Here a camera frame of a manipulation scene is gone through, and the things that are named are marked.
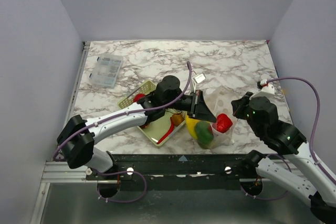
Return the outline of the clear zip top bag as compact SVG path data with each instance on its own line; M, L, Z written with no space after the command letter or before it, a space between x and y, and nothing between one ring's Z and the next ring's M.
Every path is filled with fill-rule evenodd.
M227 132L220 133L219 131L216 130L216 122L215 123L209 122L211 125L211 130L214 135L214 139L210 147L203 147L196 140L197 144L201 148L214 149L222 145L229 146L234 143L233 132L237 120L235 119L235 117L233 117L233 110L230 104L233 98L236 98L236 95L224 87L219 87L216 90L214 90L211 94L205 95L205 103L207 104L211 112L215 115L216 121L217 116L221 113L224 113L231 119L231 121L233 122L233 126Z

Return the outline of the red bell pepper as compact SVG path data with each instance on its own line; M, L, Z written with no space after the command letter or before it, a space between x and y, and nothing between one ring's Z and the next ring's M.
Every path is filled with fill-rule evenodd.
M216 130L220 133L227 132L233 126L231 119L224 113L217 116Z

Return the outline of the green bell pepper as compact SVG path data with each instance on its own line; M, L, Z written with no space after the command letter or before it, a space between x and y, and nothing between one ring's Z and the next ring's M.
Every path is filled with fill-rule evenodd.
M203 147L210 147L214 139L210 123L206 121L199 121L195 125L194 130L198 143L201 144Z

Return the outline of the red chili pepper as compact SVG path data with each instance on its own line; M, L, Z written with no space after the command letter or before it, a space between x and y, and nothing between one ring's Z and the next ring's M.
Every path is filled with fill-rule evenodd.
M157 145L161 144L173 132L175 125L174 125L172 117L170 117L170 122L171 122L171 125L168 131L158 140Z

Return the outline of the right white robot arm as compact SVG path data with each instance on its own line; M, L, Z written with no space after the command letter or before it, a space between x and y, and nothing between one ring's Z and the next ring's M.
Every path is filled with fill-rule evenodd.
M246 120L261 141L294 164L304 177L255 150L242 159L240 172L249 178L260 175L272 180L300 198L320 221L335 223L335 173L310 149L306 137L292 124L278 119L277 107L267 97L247 92L231 105L234 117Z

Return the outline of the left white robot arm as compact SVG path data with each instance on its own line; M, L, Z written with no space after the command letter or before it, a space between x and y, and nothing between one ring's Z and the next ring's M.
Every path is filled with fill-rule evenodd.
M101 116L83 119L80 115L70 118L57 138L57 144L69 168L88 166L98 171L104 179L116 175L116 166L108 152L95 148L105 138L131 127L150 124L163 116L166 109L186 112L193 119L216 122L215 115L204 101L203 91L185 95L177 77L169 75L156 85L154 91L128 107Z

